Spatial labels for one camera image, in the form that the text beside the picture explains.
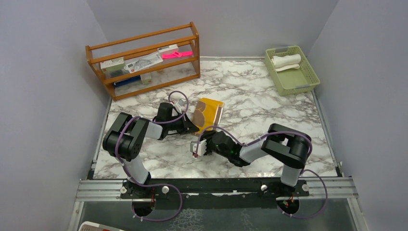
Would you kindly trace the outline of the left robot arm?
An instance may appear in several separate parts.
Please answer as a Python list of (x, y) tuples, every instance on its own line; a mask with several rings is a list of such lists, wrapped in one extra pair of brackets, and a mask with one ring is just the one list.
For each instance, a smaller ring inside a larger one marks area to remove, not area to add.
[(163, 140), (169, 135), (198, 132), (199, 128), (174, 103), (161, 103), (150, 121), (120, 113), (105, 135), (102, 148), (127, 171), (126, 193), (146, 197), (151, 193), (151, 175), (139, 156), (145, 138)]

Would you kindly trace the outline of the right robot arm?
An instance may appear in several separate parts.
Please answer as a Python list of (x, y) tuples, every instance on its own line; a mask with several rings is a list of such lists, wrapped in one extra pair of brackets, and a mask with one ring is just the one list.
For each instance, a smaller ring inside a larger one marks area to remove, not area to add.
[(299, 176), (312, 153), (312, 139), (305, 133), (274, 123), (258, 139), (240, 143), (225, 129), (215, 131), (213, 126), (209, 126), (200, 133), (197, 141), (190, 143), (190, 149), (195, 158), (216, 153), (238, 167), (271, 156), (283, 163), (276, 191), (289, 196), (296, 191)]

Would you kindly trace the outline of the white towel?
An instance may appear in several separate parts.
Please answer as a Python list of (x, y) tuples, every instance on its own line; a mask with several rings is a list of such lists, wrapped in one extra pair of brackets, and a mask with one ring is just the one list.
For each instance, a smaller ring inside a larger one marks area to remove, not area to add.
[(281, 72), (289, 69), (299, 69), (301, 60), (302, 57), (299, 54), (286, 55), (283, 57), (273, 56), (271, 58), (276, 72)]

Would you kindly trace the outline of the yellow towel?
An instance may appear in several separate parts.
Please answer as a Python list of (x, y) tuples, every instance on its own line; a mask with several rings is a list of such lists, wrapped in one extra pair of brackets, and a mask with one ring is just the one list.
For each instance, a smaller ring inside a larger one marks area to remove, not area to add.
[(204, 128), (217, 126), (223, 113), (224, 103), (209, 98), (201, 98), (194, 110), (192, 123), (199, 128), (194, 135), (198, 136)]

